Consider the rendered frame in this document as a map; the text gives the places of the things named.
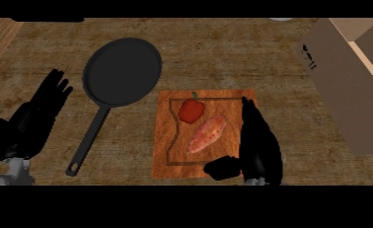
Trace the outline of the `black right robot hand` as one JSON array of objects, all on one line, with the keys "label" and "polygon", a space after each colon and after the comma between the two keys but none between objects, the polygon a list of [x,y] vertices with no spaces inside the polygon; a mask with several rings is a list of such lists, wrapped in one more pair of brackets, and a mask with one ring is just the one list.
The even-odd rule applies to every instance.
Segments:
[{"label": "black right robot hand", "polygon": [[282,180],[282,159],[277,137],[252,100],[241,98],[241,129],[238,157],[224,156],[203,166],[216,180],[243,175],[243,182],[263,178],[265,186],[278,186]]}]

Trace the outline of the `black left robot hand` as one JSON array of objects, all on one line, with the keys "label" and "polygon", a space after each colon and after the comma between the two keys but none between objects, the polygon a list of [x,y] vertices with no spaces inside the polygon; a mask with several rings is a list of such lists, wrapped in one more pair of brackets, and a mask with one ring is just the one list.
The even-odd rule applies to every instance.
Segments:
[{"label": "black left robot hand", "polygon": [[0,161],[29,160],[38,155],[70,91],[63,72],[53,69],[30,101],[19,106],[8,120],[0,118]]}]

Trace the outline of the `pink sweet potato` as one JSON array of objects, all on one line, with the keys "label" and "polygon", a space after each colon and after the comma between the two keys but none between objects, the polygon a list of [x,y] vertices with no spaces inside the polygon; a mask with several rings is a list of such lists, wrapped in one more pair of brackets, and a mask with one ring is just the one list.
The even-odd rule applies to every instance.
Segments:
[{"label": "pink sweet potato", "polygon": [[188,141],[185,152],[194,154],[201,151],[221,137],[225,127],[225,116],[212,116],[197,128]]}]

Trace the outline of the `brown wooden cutting board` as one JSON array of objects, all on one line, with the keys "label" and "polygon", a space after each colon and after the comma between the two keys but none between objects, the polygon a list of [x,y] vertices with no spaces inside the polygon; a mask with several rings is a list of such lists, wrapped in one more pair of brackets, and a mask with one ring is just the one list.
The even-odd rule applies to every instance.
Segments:
[{"label": "brown wooden cutting board", "polygon": [[[179,121],[178,112],[185,99],[197,94],[204,110],[194,124]],[[154,125],[151,162],[153,179],[203,178],[203,165],[224,156],[238,156],[241,128],[241,97],[256,101],[253,90],[160,91]],[[218,140],[197,153],[187,153],[187,143],[198,126],[215,115],[225,116]]]}]

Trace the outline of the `brown cardboard box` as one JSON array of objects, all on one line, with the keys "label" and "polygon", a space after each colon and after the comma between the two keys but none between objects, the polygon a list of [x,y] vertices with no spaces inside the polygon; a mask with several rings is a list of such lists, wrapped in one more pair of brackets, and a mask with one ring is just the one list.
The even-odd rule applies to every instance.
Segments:
[{"label": "brown cardboard box", "polygon": [[296,53],[350,153],[373,155],[373,18],[321,18]]}]

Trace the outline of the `red bell pepper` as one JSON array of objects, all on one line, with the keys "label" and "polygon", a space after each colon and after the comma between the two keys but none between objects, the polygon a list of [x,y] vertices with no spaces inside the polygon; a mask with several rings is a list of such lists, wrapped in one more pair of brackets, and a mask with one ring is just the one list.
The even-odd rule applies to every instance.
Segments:
[{"label": "red bell pepper", "polygon": [[191,93],[191,97],[184,100],[179,107],[179,121],[193,124],[200,118],[204,110],[204,104],[197,99],[197,93]]}]

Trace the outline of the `black frying pan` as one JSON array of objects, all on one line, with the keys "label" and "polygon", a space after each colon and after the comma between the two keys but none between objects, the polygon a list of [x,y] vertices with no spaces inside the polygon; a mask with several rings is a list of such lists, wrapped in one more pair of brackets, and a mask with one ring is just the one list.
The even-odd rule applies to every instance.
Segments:
[{"label": "black frying pan", "polygon": [[91,54],[81,83],[88,99],[98,105],[98,111],[64,170],[67,176],[73,177],[78,173],[109,111],[134,104],[147,96],[160,75],[159,51],[139,38],[116,39]]}]

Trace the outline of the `black flat object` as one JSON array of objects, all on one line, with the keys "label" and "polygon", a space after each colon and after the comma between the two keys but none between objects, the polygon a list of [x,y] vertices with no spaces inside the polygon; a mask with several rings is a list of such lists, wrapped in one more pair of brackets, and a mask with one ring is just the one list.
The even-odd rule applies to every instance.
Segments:
[{"label": "black flat object", "polygon": [[14,22],[27,22],[27,23],[81,23],[83,18],[26,18],[26,17],[11,17],[10,18]]}]

